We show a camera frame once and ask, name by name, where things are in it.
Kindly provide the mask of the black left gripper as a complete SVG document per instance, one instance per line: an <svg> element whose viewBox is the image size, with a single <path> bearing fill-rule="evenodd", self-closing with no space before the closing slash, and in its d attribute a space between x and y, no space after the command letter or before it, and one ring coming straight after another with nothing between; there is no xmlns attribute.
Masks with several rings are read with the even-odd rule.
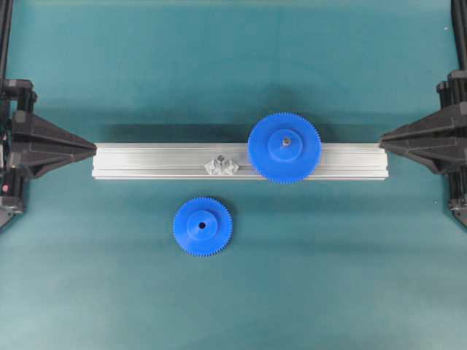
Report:
<svg viewBox="0 0 467 350"><path fill-rule="evenodd" d="M11 110L17 103L16 112ZM34 110L34 85L24 79L1 81L1 215L22 214L25 208L25 178L39 178L57 168L93 157L96 145L40 116ZM79 148L72 153L23 150L13 152L13 142Z"/></svg>

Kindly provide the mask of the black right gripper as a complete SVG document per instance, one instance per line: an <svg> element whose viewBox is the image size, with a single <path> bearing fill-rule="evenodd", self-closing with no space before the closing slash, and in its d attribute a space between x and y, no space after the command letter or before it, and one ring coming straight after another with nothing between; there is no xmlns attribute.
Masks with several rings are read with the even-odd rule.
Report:
<svg viewBox="0 0 467 350"><path fill-rule="evenodd" d="M385 148L386 152L406 158L425 166L433 174L446 174L449 182L449 210L455 219L466 218L466 125L457 127L456 118L460 105L466 102L466 71L452 71L447 80L440 82L441 109L415 122L402 125L385 133L379 139L382 146L387 141L415 139L421 136L437 136L444 133L455 141L455 150L448 155L455 160L446 162L424 155L404 152L402 149Z"/></svg>

